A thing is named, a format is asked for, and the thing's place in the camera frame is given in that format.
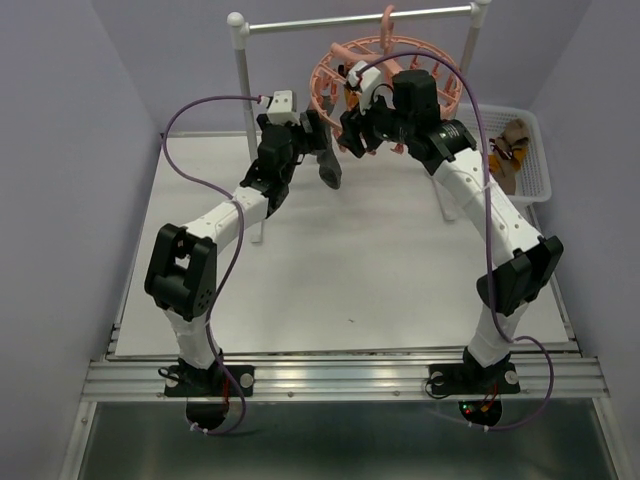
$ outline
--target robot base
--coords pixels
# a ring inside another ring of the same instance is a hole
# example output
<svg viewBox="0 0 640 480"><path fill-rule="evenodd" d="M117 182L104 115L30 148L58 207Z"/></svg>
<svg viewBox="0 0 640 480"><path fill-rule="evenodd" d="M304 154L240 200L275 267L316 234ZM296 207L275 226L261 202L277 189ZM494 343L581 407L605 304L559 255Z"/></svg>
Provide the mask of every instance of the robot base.
<svg viewBox="0 0 640 480"><path fill-rule="evenodd" d="M428 384L434 396L486 395L494 387L500 395L520 393L516 367L509 362L509 355L482 368L465 349L463 363L430 365L429 374Z"/></svg>
<svg viewBox="0 0 640 480"><path fill-rule="evenodd" d="M255 367L252 365L225 365L231 376L238 382L245 397L253 396ZM226 377L214 363L209 369L192 367L181 358L177 365L160 369L160 375L166 379L164 395L170 398L185 397L222 397ZM233 386L228 388L229 397L238 397Z"/></svg>

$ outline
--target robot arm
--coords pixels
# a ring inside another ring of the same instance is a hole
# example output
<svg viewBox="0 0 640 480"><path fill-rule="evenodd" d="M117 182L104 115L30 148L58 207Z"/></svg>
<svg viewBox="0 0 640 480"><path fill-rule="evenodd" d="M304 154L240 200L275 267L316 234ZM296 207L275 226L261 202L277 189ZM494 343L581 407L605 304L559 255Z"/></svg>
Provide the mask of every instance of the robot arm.
<svg viewBox="0 0 640 480"><path fill-rule="evenodd" d="M145 278L145 291L169 318L180 347L179 364L170 373L191 384L210 384L214 373L206 317L215 301L217 256L240 231L237 206L244 229L268 218L286 199L300 157L327 148L317 112L298 116L291 91L276 92L257 121L262 129L258 158L233 197L183 226L162 227Z"/></svg>
<svg viewBox="0 0 640 480"><path fill-rule="evenodd" d="M461 122L440 118L434 78L424 70L396 74L392 79L392 109L384 97L375 97L376 87L382 82L377 69L369 68L361 78L356 75L364 65L356 64L347 77L351 88L360 92L360 105L341 116L343 134L338 143L357 157L375 151L384 141L406 145L409 154L457 200L484 239L482 156ZM545 239L522 218L500 186L493 179L490 182L496 311L503 331L511 337L528 303L549 281L563 247L557 237ZM509 359L509 343L497 331L488 307L486 275L478 280L477 290L484 305L475 336L465 349L464 369L444 379L458 384L453 390L465 384L469 393L486 391L499 375L504 375Z"/></svg>

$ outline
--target white basket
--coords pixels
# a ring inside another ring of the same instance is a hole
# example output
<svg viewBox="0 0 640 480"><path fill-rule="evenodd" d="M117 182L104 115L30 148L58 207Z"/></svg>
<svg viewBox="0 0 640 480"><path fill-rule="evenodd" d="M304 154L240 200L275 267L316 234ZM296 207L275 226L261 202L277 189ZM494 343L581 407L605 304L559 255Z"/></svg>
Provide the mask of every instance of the white basket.
<svg viewBox="0 0 640 480"><path fill-rule="evenodd" d="M509 195L509 198L517 206L549 200L551 198L551 182L547 168L547 157L544 154L542 135L535 115L527 110L492 105L480 105L480 113L488 136L487 142L489 138L498 137L511 120L521 118L526 122L529 126L531 141L527 155L524 157L522 169L516 174L516 195ZM471 105L461 103L456 118L464 123L471 134L476 137L479 147L478 122Z"/></svg>

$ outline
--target purple wall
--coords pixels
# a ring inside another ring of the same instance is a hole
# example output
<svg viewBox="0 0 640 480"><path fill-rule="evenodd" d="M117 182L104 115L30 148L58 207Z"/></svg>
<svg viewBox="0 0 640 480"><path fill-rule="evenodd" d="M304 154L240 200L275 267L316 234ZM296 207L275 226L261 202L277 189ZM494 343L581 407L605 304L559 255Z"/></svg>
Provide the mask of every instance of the purple wall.
<svg viewBox="0 0 640 480"><path fill-rule="evenodd" d="M152 118L164 127L182 105L237 93L227 15L267 23L466 5L468 0L92 0ZM590 0L493 0L470 79L480 100L528 108L580 23ZM460 59L469 18L400 22L396 32L427 39ZM374 35L376 25L261 35L249 39L254 93L291 88L306 104L309 76L332 41ZM243 130L241 107L218 102L190 112L182 130Z"/></svg>
<svg viewBox="0 0 640 480"><path fill-rule="evenodd" d="M58 477L104 352L157 132L88 0L0 14L0 477Z"/></svg>
<svg viewBox="0 0 640 480"><path fill-rule="evenodd" d="M566 246L558 278L580 345L602 362L640 471L640 3L595 1L538 95L553 197L538 208Z"/></svg>

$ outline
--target screw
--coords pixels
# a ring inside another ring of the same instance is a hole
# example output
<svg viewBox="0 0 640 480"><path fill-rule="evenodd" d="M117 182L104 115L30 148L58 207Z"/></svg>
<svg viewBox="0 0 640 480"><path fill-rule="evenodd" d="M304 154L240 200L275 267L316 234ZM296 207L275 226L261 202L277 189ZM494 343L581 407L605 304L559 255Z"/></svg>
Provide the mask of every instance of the screw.
<svg viewBox="0 0 640 480"><path fill-rule="evenodd" d="M433 382L433 384L434 384L434 385L438 385L438 386L440 386L440 385L443 385L443 384L444 384L444 381L443 381L443 380L435 381L435 380L436 380L436 378L440 378L440 377L442 377L442 376L443 376L443 375L442 375L442 372L433 372L433 373L431 374L431 378L430 378L430 380Z"/></svg>
<svg viewBox="0 0 640 480"><path fill-rule="evenodd" d="M518 383L518 374L513 370L509 370L504 374L504 379L509 385L515 385L516 383Z"/></svg>
<svg viewBox="0 0 640 480"><path fill-rule="evenodd" d="M240 377L240 386L249 388L251 385L253 385L253 376L250 373L243 373Z"/></svg>

